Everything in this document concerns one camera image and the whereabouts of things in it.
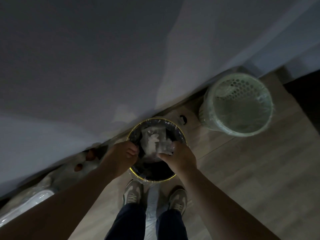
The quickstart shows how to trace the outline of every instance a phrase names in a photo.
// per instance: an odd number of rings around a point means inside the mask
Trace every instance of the dark blue pants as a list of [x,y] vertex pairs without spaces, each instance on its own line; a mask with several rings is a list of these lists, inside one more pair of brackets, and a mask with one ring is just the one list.
[[[156,224],[158,240],[188,240],[180,212],[167,210]],[[126,204],[119,211],[105,240],[143,240],[146,230],[146,213],[141,205]]]

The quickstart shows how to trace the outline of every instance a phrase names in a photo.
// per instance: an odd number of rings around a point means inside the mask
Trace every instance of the person's left arm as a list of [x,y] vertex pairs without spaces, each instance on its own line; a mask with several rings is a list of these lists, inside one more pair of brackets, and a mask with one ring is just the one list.
[[132,142],[115,144],[98,168],[77,184],[0,227],[0,239],[67,240],[104,188],[137,158],[138,149]]

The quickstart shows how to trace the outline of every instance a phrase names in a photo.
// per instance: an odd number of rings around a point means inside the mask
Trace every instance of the person's right arm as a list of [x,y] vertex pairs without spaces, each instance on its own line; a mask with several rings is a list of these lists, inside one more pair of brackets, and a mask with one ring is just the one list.
[[197,169],[187,145],[175,141],[173,146],[172,156],[158,156],[181,179],[213,239],[279,239]]

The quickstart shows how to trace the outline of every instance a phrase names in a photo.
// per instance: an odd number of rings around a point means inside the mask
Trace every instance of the shoelace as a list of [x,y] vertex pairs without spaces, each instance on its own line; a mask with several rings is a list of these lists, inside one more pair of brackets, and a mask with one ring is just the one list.
[[183,205],[181,205],[181,204],[178,204],[178,203],[176,203],[175,205],[174,205],[174,209],[175,210],[177,210],[177,211],[182,211],[182,207],[183,207]]
[[137,202],[137,196],[135,194],[129,194],[128,195],[128,203],[136,203]]

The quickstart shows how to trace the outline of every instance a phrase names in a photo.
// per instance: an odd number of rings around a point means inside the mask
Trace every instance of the sneaker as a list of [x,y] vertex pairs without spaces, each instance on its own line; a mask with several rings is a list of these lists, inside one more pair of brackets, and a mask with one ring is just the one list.
[[139,204],[143,194],[143,185],[131,180],[126,186],[122,198],[122,206],[129,203]]
[[174,209],[183,215],[187,207],[187,202],[188,198],[186,190],[183,187],[178,186],[174,188],[170,194],[169,210]]

